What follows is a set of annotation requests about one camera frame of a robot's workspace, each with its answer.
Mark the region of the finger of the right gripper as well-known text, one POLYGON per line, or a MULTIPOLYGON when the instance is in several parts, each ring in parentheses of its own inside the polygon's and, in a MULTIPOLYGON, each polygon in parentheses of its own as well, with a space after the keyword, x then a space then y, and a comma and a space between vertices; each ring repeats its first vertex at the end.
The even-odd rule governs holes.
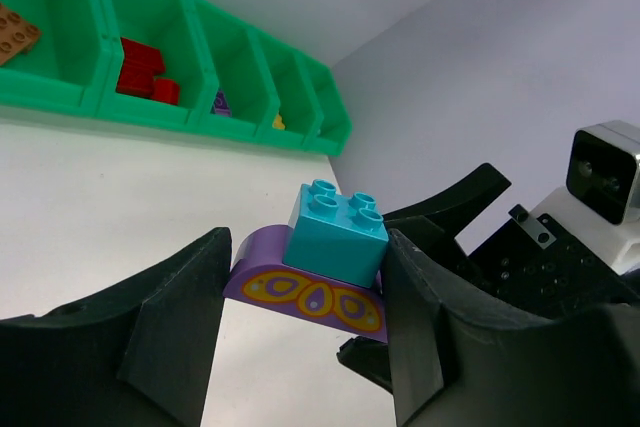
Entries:
POLYGON ((341 345, 336 357, 343 367, 393 393, 388 346, 385 343, 358 336, 341 345))

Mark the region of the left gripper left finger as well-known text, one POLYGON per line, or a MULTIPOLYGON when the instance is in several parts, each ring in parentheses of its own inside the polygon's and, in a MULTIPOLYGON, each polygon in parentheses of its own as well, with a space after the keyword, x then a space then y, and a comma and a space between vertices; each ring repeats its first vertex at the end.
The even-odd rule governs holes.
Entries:
POLYGON ((231 233, 42 316, 1 323, 5 426, 197 426, 229 278, 231 233))

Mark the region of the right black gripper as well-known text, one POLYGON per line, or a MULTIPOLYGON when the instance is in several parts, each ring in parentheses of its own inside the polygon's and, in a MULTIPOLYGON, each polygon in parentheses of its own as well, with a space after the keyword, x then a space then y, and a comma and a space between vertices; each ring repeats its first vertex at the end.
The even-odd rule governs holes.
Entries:
MULTIPOLYGON (((386 213, 396 229, 443 267, 467 261, 456 236, 511 186, 483 163, 440 193, 386 213)), ((598 306, 639 305, 639 293, 550 214, 517 204, 468 258, 460 301, 478 315, 559 320, 598 306)))

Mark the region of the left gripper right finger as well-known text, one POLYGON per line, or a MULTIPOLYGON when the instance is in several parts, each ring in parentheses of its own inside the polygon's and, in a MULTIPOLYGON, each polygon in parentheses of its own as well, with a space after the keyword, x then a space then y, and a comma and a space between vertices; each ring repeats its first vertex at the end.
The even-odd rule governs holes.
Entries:
POLYGON ((638 424, 637 308, 545 319, 479 290, 398 231, 383 289, 399 425, 638 424))

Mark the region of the small teal square lego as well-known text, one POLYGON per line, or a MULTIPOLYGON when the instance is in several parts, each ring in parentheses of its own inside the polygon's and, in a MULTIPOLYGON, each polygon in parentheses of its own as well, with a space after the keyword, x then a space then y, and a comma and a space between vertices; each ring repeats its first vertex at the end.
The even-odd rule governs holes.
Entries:
POLYGON ((316 179, 300 187, 289 223, 283 263, 348 284, 373 285, 388 234, 376 199, 344 196, 316 179))

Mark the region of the purple butterfly arch lego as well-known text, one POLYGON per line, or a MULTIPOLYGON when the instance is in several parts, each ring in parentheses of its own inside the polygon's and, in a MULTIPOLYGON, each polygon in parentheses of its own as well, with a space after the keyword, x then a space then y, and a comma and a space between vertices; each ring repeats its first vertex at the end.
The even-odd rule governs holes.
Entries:
POLYGON ((288 227, 262 227, 241 244, 223 296, 385 343, 381 277, 364 288, 283 263, 288 227))

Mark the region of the yellow half-round lego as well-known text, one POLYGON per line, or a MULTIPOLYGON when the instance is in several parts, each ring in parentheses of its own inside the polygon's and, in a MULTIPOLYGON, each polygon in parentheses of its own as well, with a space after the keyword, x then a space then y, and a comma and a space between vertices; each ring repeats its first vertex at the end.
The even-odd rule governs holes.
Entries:
POLYGON ((272 127, 278 130, 285 130, 286 126, 284 124, 283 118, 280 114, 277 114, 273 120, 272 127))

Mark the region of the small red lego brick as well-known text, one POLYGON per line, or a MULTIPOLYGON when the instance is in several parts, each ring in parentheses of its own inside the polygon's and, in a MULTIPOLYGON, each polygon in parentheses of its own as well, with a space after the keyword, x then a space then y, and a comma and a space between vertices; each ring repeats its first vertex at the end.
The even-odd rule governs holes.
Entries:
POLYGON ((157 102, 178 106, 180 99, 180 85, 169 78, 155 78, 151 99, 157 102))

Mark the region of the brown lego plate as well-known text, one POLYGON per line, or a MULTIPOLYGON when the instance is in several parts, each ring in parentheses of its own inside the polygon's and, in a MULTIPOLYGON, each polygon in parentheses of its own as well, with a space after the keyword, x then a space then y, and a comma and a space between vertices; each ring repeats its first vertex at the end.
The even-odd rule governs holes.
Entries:
POLYGON ((28 53, 39 41, 42 31, 1 4, 0 35, 0 64, 5 65, 17 55, 28 53))

